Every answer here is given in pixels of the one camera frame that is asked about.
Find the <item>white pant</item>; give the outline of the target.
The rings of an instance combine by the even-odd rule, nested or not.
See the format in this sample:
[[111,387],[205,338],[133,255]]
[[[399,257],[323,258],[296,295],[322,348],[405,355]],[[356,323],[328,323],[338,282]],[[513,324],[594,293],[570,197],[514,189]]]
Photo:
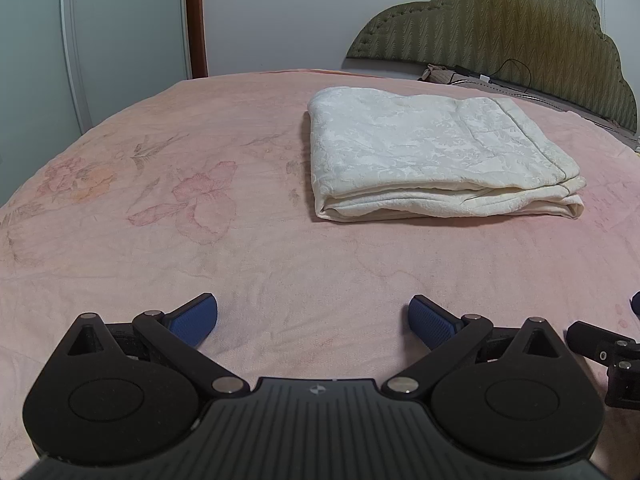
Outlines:
[[314,212],[324,220],[577,219],[578,163],[508,98],[333,87],[308,103]]

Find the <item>pink floral bed sheet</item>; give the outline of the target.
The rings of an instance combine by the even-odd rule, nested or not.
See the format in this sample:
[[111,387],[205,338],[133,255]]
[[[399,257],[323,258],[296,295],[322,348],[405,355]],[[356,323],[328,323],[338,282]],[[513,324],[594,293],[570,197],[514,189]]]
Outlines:
[[523,102],[586,178],[580,218],[327,222],[307,104],[329,87],[471,94],[315,70],[183,81],[87,132],[2,206],[3,478],[35,461],[25,396],[86,311],[128,322],[211,292],[219,321],[202,351],[249,382],[397,373],[425,352],[404,323],[416,294],[499,326],[542,316],[638,336],[639,159],[626,145]]

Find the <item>beige cloth at headboard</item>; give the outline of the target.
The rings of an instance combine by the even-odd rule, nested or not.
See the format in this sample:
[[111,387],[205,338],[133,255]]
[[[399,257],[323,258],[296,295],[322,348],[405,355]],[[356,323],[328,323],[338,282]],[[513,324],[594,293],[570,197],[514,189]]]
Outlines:
[[470,79],[469,75],[465,75],[449,67],[427,64],[425,70],[419,77],[420,81],[432,82],[433,84],[455,84],[458,81]]

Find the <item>olive padded headboard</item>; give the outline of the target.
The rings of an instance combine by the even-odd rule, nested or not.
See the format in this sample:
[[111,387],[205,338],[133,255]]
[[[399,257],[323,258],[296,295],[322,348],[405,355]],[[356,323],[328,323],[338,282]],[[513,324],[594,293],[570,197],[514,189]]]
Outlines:
[[460,66],[634,131],[638,107],[592,0],[428,0],[371,18],[349,58]]

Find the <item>white wardrobe door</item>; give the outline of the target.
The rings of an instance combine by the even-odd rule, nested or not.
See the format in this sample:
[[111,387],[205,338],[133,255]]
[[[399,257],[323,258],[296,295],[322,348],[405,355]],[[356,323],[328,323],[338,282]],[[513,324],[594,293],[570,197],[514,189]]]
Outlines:
[[1,198],[191,76],[184,0],[1,0]]

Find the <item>brown wooden door frame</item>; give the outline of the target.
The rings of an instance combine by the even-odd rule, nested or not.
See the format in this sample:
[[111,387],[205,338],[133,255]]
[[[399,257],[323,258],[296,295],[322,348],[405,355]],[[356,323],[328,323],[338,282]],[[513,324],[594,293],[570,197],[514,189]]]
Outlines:
[[203,0],[184,0],[193,78],[208,76]]

